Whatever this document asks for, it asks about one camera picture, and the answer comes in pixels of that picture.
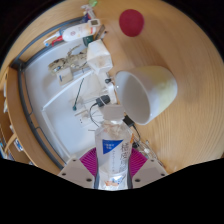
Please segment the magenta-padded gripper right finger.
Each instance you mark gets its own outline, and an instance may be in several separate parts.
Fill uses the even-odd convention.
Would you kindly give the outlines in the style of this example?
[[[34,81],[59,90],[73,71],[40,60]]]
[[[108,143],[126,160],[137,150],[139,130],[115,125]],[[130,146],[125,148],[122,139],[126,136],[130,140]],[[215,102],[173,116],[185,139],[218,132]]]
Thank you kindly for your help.
[[[167,172],[156,159],[147,159],[136,149],[132,150],[129,158],[130,189],[143,187],[165,176]]]

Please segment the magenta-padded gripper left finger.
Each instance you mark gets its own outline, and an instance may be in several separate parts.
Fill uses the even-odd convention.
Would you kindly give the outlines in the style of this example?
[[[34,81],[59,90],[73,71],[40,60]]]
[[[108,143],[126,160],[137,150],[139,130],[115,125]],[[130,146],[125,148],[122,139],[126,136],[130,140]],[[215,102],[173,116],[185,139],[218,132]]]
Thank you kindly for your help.
[[[89,150],[79,159],[70,159],[58,176],[81,187],[96,189],[98,187],[96,149]]]

